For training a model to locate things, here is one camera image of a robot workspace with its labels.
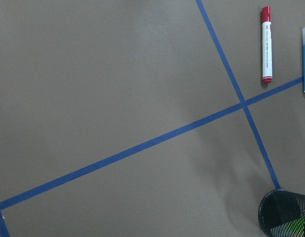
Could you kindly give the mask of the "red capped white marker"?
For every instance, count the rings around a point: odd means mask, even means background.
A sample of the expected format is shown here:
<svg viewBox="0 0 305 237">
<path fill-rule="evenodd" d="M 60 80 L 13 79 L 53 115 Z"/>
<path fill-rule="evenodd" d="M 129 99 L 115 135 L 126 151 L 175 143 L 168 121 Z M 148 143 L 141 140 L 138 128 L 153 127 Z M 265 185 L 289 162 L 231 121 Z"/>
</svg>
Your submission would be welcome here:
<svg viewBox="0 0 305 237">
<path fill-rule="evenodd" d="M 262 82 L 269 84 L 273 80 L 272 67 L 272 37 L 271 37 L 271 7 L 262 8 Z"/>
</svg>

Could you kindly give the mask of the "green highlighter pen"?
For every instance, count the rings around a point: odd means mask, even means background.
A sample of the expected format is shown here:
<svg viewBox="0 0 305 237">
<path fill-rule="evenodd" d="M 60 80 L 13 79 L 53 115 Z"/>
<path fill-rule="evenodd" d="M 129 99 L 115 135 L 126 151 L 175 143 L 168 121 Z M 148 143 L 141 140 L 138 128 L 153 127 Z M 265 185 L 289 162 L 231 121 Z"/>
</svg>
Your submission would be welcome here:
<svg viewBox="0 0 305 237">
<path fill-rule="evenodd" d="M 305 217 L 272 228 L 270 235 L 272 237 L 305 237 Z"/>
</svg>

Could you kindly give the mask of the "black mesh pen cup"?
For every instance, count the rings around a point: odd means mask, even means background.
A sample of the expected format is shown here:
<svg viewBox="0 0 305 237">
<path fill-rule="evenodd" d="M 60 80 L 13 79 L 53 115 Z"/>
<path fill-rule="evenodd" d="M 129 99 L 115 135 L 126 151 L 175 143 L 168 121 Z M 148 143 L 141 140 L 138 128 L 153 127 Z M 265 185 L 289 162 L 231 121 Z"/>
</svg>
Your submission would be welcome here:
<svg viewBox="0 0 305 237">
<path fill-rule="evenodd" d="M 259 206 L 259 225 L 268 237 L 272 228 L 301 217 L 305 217 L 305 195 L 302 194 L 273 190 L 263 197 Z"/>
</svg>

